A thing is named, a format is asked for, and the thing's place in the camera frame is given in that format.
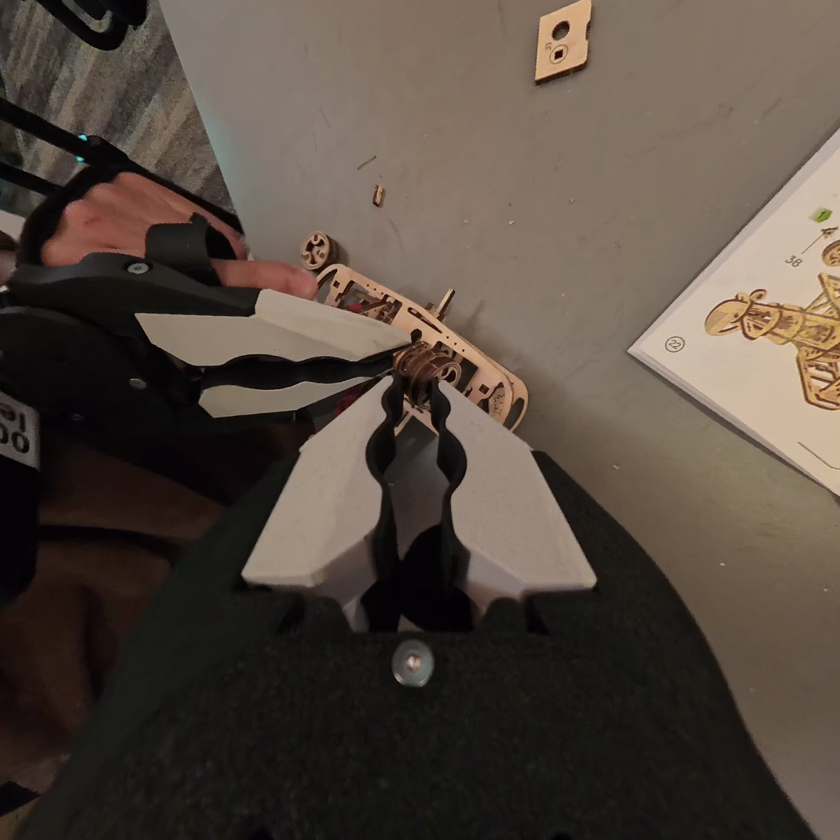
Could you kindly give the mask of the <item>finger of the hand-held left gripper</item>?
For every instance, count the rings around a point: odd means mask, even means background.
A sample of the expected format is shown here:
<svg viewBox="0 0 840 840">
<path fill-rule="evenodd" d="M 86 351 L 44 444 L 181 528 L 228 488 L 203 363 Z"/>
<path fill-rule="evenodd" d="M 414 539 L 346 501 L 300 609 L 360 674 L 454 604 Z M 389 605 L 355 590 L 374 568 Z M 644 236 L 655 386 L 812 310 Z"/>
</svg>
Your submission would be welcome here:
<svg viewBox="0 0 840 840">
<path fill-rule="evenodd" d="M 193 366 L 248 357 L 290 362 L 360 362 L 412 343 L 411 335 L 365 315 L 263 290 L 246 317 L 137 313 L 153 346 Z"/>
<path fill-rule="evenodd" d="M 211 385 L 198 405 L 214 419 L 292 413 L 350 388 L 374 380 L 393 367 L 393 359 L 332 365 L 321 371 L 295 372 L 295 381 L 283 386 Z"/>
</svg>

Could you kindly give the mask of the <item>grey desk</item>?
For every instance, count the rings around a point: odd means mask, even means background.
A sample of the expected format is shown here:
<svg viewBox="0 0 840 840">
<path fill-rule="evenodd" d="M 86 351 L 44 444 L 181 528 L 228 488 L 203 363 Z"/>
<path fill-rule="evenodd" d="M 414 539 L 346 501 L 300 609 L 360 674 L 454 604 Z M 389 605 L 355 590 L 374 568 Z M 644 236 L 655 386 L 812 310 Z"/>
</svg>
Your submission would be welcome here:
<svg viewBox="0 0 840 840">
<path fill-rule="evenodd" d="M 838 2 L 594 2 L 586 67 L 537 86 L 563 5 L 161 9 L 255 256 L 320 229 L 416 301 L 456 289 L 521 435 L 666 572 L 838 838 L 837 501 L 627 354 L 837 125 Z"/>
</svg>

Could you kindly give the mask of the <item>small wooden wheel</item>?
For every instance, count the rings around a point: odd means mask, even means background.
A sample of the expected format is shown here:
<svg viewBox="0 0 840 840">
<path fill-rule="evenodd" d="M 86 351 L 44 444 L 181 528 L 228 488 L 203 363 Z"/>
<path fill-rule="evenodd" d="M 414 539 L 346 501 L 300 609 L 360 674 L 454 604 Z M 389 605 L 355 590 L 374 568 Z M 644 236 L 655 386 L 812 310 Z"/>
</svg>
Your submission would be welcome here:
<svg viewBox="0 0 840 840">
<path fill-rule="evenodd" d="M 339 243 L 323 231 L 307 236 L 300 247 L 300 262 L 306 270 L 320 272 L 341 260 Z"/>
</svg>

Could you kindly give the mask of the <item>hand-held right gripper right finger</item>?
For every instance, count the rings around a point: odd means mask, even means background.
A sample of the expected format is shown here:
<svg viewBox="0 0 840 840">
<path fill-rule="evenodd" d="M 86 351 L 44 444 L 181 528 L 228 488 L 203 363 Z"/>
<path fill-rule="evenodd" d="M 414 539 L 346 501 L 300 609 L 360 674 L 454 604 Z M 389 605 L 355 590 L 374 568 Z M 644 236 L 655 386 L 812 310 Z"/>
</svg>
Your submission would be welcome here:
<svg viewBox="0 0 840 840">
<path fill-rule="evenodd" d="M 508 599 L 591 592 L 596 575 L 540 468 L 537 454 L 446 382 L 433 384 L 437 466 L 444 494 L 444 586 L 477 616 Z"/>
</svg>

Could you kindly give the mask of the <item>person's left hand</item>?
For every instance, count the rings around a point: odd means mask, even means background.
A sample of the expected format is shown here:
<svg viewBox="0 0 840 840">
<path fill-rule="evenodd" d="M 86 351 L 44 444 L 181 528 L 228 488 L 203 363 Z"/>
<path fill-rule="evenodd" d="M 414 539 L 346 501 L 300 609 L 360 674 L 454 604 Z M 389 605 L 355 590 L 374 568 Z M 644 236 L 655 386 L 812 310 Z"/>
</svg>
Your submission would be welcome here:
<svg viewBox="0 0 840 840">
<path fill-rule="evenodd" d="M 211 259 L 223 286 L 272 290 L 313 300 L 319 285 L 303 268 L 276 261 L 248 259 L 242 235 L 217 215 L 172 190 L 134 173 L 117 175 L 110 183 L 92 187 L 63 210 L 56 232 L 45 242 L 45 266 L 70 266 L 95 253 L 142 257 L 150 227 L 186 224 L 203 215 L 224 236 L 234 259 Z"/>
</svg>

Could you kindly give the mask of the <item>black chair base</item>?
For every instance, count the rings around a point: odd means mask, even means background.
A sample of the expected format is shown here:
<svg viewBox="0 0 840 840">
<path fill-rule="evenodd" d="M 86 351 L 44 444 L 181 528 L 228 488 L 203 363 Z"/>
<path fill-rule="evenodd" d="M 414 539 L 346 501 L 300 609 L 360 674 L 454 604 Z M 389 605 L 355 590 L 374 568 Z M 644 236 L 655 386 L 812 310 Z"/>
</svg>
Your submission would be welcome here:
<svg viewBox="0 0 840 840">
<path fill-rule="evenodd" d="M 90 47 L 110 52 L 118 49 L 132 29 L 142 26 L 148 1 L 65 1 L 74 35 Z"/>
</svg>

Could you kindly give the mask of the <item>person's brown trousers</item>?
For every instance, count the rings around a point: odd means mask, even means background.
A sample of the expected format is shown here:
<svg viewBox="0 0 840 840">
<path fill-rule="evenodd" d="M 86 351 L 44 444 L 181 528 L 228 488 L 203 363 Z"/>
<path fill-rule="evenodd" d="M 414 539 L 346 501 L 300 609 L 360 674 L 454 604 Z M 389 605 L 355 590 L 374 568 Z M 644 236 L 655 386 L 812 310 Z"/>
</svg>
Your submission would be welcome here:
<svg viewBox="0 0 840 840">
<path fill-rule="evenodd" d="M 2 785 L 51 786 L 152 595 L 314 432 L 303 411 L 244 432 L 134 440 L 45 423 L 35 575 L 2 608 Z"/>
</svg>

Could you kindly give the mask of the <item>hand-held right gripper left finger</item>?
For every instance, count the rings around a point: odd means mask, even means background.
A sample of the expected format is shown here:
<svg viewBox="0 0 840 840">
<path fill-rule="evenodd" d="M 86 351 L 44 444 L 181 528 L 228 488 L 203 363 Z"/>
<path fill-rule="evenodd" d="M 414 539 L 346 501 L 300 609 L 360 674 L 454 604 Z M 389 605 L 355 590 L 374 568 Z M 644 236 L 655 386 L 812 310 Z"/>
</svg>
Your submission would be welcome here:
<svg viewBox="0 0 840 840">
<path fill-rule="evenodd" d="M 402 406 L 386 375 L 301 447 L 245 562 L 248 585 L 328 597 L 355 632 L 369 630 L 363 596 L 395 561 L 396 546 L 377 550 L 375 537 L 392 522 L 383 474 Z"/>
</svg>

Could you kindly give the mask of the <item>black metal frame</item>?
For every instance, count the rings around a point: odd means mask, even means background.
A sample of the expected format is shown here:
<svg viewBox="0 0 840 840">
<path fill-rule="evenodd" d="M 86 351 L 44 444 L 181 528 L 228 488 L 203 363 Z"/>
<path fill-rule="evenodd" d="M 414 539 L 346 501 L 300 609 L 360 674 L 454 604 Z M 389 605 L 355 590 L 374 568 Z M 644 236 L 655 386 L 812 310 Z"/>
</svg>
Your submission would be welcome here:
<svg viewBox="0 0 840 840">
<path fill-rule="evenodd" d="M 123 153 L 116 146 L 97 135 L 74 134 L 55 126 L 51 122 L 20 108 L 18 105 L 1 97 L 1 121 L 16 130 L 30 134 L 37 140 L 43 141 L 56 147 L 63 152 L 71 154 L 78 163 L 87 166 L 98 167 L 119 167 L 122 171 L 134 172 L 144 178 L 158 183 L 173 193 L 182 196 L 218 219 L 233 228 L 242 235 L 244 229 L 235 213 L 224 210 L 200 196 L 188 192 L 173 182 L 168 182 L 151 171 L 146 170 L 140 164 L 135 163 L 126 153 Z"/>
</svg>

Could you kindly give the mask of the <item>square wooden plate with holes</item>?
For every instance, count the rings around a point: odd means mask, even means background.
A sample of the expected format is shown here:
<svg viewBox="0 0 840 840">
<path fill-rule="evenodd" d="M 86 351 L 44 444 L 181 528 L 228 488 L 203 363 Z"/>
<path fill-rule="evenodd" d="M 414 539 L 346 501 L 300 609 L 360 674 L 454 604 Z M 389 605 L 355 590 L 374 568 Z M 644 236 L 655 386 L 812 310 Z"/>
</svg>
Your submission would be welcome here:
<svg viewBox="0 0 840 840">
<path fill-rule="evenodd" d="M 589 57 L 592 1 L 577 1 L 540 17 L 534 82 L 541 85 L 583 69 Z"/>
</svg>

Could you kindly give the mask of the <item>wooden airplane model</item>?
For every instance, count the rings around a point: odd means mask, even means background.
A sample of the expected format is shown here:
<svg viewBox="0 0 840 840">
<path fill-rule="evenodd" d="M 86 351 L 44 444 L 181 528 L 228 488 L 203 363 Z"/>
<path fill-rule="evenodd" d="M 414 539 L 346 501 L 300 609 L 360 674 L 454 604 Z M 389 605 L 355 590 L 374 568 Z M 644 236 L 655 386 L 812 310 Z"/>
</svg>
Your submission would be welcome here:
<svg viewBox="0 0 840 840">
<path fill-rule="evenodd" d="M 423 307 L 341 264 L 325 267 L 317 278 L 327 305 L 409 335 L 410 344 L 394 357 L 394 372 L 402 377 L 405 392 L 396 433 L 412 421 L 434 430 L 430 409 L 433 380 L 452 385 L 505 428 L 514 430 L 520 424 L 529 404 L 525 384 L 445 324 L 454 289 L 447 289 L 439 303 Z"/>
</svg>

